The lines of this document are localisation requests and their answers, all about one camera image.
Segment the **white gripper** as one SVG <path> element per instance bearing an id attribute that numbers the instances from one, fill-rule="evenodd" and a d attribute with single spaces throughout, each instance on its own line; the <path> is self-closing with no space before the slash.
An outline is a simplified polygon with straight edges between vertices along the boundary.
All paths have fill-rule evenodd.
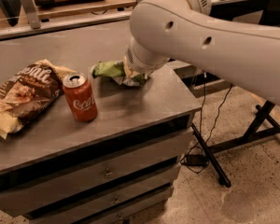
<path id="1" fill-rule="evenodd" d="M 138 74 L 151 75 L 154 71 L 162 68 L 169 59 L 142 47 L 132 37 L 123 61 L 126 75 L 137 76 Z"/>

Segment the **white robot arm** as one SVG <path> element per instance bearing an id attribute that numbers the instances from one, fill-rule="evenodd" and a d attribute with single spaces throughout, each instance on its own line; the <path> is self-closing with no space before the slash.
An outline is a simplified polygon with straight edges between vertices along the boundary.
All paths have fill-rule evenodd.
<path id="1" fill-rule="evenodd" d="M 211 0 L 143 0 L 132 11 L 128 67 L 192 64 L 280 106 L 280 27 L 209 16 Z"/>

